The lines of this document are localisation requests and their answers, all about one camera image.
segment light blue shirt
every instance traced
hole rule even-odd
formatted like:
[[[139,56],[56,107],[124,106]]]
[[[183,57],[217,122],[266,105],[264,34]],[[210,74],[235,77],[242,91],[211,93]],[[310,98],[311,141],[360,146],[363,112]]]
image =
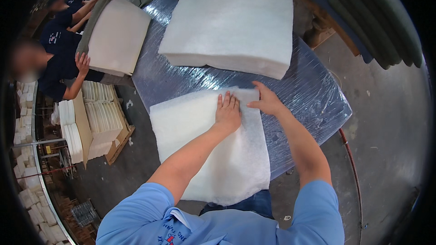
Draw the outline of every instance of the light blue shirt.
[[[292,226],[234,209],[190,215],[174,207],[164,186],[145,183],[103,219],[97,245],[343,244],[344,228],[334,189],[324,181],[306,184],[295,201]]]

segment blue table surface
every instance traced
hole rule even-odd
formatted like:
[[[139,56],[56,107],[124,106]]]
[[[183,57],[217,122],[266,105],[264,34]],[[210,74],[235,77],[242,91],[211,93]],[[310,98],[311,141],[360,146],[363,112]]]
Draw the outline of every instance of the blue table surface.
[[[132,76],[137,92],[150,106],[194,91],[238,86],[258,80],[273,90],[318,144],[331,137],[352,114],[339,85],[315,53],[296,35],[290,68],[283,79],[216,69],[172,66],[157,53],[177,0],[153,0],[144,11],[152,17]],[[270,156],[271,180],[294,166],[286,136],[275,117],[261,113]]]

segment concrete floor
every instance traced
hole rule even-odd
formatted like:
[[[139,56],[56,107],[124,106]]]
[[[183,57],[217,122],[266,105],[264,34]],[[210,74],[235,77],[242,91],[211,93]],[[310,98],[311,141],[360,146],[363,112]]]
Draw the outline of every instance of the concrete floor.
[[[302,36],[311,14],[295,1],[294,31]],[[354,57],[335,34],[320,45],[316,54],[337,77],[353,115],[343,126],[353,152],[363,200],[362,244],[387,244],[401,216],[410,209],[419,189],[431,129],[430,95],[423,68],[400,64],[383,70],[373,61],[365,64]],[[103,217],[122,199],[148,180],[160,165],[150,119],[133,89],[119,87],[119,94],[133,106],[125,110],[136,126],[133,145],[126,145],[109,166],[104,157],[78,166],[74,181],[78,196],[90,198]],[[338,194],[347,245],[358,244],[359,205],[351,163],[339,133],[322,146],[330,164],[333,186]],[[287,228],[299,190],[299,177],[291,170],[271,182],[273,215]],[[198,214],[204,203],[180,201],[182,210]]]

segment white cushion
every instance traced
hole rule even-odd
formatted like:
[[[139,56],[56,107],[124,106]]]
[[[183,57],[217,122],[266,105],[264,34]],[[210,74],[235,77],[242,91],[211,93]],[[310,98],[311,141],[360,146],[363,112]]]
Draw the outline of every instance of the white cushion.
[[[292,55],[292,0],[179,0],[159,53],[204,66],[282,79]]]
[[[194,92],[150,107],[161,163],[215,123],[218,95],[226,90]],[[259,92],[230,90],[241,101],[242,125],[215,147],[192,178],[183,200],[231,205],[269,187],[270,159],[260,112],[246,106],[259,100]]]
[[[150,20],[148,14],[127,0],[109,2],[89,39],[90,68],[116,75],[131,75]]]

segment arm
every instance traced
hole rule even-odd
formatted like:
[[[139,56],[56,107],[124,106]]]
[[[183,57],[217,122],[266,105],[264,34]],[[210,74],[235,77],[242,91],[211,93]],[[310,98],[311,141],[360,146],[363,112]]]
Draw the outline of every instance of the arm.
[[[225,94],[224,102],[222,95],[219,95],[215,124],[168,157],[147,183],[158,183],[166,187],[173,195],[176,205],[212,150],[240,125],[239,101],[233,95],[230,96],[229,91]]]
[[[83,24],[89,19],[90,16],[91,16],[91,12],[85,15],[85,17],[82,18],[79,21],[79,23],[75,24],[72,28],[68,27],[67,30],[76,33],[83,26]]]
[[[323,180],[331,185],[327,159],[312,135],[273,91],[260,82],[254,81],[253,84],[259,89],[260,101],[250,102],[247,106],[277,117],[288,138],[292,158],[300,175],[300,188],[314,180]]]
[[[78,11],[73,14],[72,24],[77,24],[82,20],[91,10],[94,8],[95,3],[99,0],[89,0],[87,3],[81,7]]]
[[[82,56],[79,59],[79,53],[77,52],[75,60],[76,60],[76,66],[79,69],[79,74],[77,75],[77,78],[73,82],[71,87],[67,87],[67,89],[65,90],[64,97],[63,97],[65,100],[72,100],[77,97],[77,94],[79,93],[83,81],[89,71],[89,62],[91,58],[89,58],[88,55],[82,53]]]

